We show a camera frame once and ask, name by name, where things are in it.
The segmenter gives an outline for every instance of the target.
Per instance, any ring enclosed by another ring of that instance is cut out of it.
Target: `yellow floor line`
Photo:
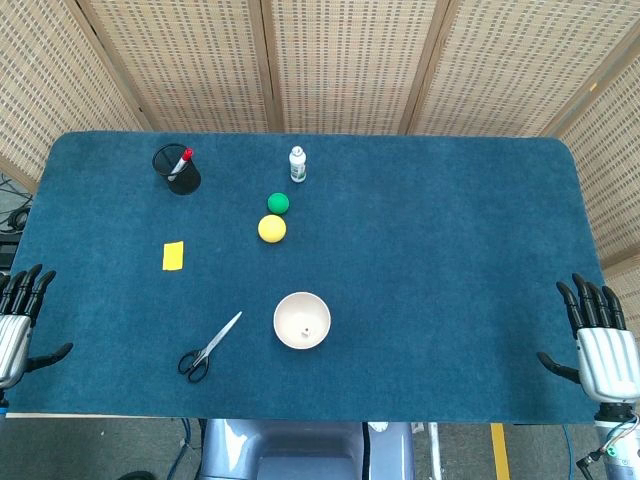
[[[496,461],[496,478],[497,480],[509,480],[507,445],[504,441],[504,427],[501,423],[491,424],[491,442],[493,443],[493,457]]]

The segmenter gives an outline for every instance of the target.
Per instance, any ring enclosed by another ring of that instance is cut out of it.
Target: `scissors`
[[[209,354],[220,343],[220,340],[229,333],[229,330],[238,321],[240,315],[242,315],[242,312],[238,312],[229,323],[222,327],[222,330],[202,350],[191,350],[182,356],[180,362],[178,362],[178,372],[186,375],[190,383],[198,383],[205,377],[209,371]]]

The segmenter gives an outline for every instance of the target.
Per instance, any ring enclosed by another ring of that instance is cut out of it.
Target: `bowl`
[[[331,313],[324,301],[309,292],[287,295],[273,312],[273,329],[287,347],[313,348],[322,342],[331,328]]]

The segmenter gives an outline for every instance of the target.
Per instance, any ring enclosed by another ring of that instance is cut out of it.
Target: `black pen cup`
[[[170,143],[160,148],[153,156],[153,168],[164,178],[169,189],[177,195],[188,195],[200,186],[200,172],[193,163],[188,161],[184,168],[177,173],[173,169],[182,158],[187,147],[179,143]]]

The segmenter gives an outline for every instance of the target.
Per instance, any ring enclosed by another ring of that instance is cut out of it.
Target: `yellow sticky note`
[[[162,257],[163,270],[182,270],[182,256],[184,253],[184,242],[174,242],[164,244],[164,255]]]

